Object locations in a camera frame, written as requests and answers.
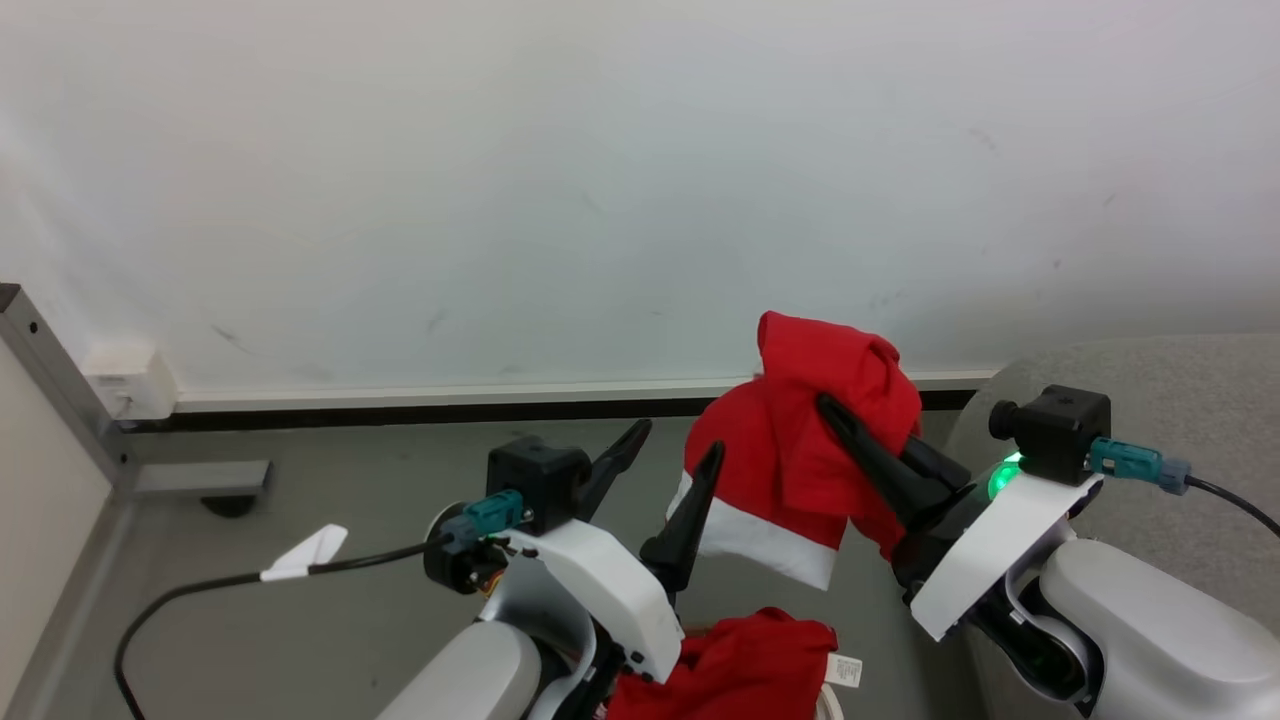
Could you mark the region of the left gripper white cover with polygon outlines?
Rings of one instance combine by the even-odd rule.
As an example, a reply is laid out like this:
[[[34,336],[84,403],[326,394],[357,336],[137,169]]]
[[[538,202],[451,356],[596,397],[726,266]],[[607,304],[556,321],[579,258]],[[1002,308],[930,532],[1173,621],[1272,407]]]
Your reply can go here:
[[[480,621],[516,626],[573,661],[595,648],[620,650],[626,673],[667,682],[684,643],[672,603],[698,560],[724,443],[710,445],[663,529],[643,543],[640,560],[608,530],[585,523],[652,428],[652,419],[636,420],[595,459],[577,495],[579,520],[541,534],[504,529],[453,555],[438,544],[424,557],[429,578],[460,594],[484,594]]]

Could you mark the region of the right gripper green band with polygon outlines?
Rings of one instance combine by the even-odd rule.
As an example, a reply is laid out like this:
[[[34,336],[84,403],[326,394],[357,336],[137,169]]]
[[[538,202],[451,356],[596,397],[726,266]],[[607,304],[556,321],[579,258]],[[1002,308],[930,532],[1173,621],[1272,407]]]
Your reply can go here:
[[[909,436],[895,454],[836,397],[819,395],[815,406],[906,532],[941,521],[975,495],[989,502],[961,530],[909,603],[914,620],[933,641],[942,641],[989,589],[1006,589],[1009,575],[1019,577],[1060,544],[1074,541],[1069,511],[1105,479],[1103,474],[1088,471],[1082,484],[1068,486],[1033,477],[1015,468],[1021,454],[1014,452],[974,486],[964,465],[919,436]]]

